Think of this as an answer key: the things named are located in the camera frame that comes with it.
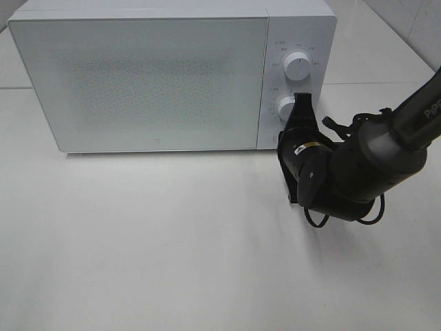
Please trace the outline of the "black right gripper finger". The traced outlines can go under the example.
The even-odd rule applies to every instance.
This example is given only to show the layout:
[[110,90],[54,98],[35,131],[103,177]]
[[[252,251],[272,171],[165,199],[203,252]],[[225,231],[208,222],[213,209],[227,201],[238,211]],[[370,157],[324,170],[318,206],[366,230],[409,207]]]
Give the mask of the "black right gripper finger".
[[300,102],[302,101],[302,93],[294,93],[293,96],[289,98],[289,116],[288,119],[291,120],[294,118],[299,109],[300,109]]
[[301,115],[303,119],[316,118],[310,93],[302,93],[301,95]]

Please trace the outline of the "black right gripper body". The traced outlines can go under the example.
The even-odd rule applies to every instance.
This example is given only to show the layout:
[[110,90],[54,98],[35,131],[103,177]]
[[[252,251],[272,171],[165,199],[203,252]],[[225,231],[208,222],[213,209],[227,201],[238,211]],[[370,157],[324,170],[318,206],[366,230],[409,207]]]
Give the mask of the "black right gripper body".
[[289,191],[289,202],[303,208],[306,220],[311,211],[355,221],[368,215],[372,202],[355,202],[335,186],[329,168],[334,143],[318,130],[316,120],[289,120],[279,134],[277,155]]

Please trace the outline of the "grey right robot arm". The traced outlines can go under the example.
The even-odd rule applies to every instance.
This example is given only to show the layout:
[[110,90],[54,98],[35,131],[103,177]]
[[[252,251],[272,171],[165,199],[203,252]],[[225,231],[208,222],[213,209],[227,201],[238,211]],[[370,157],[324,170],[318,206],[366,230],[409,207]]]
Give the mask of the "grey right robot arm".
[[277,157],[289,201],[305,216],[367,223],[386,191],[423,169],[440,136],[440,74],[435,73],[396,109],[356,114],[349,126],[325,117],[339,141],[319,131],[311,95],[297,93],[278,136]]

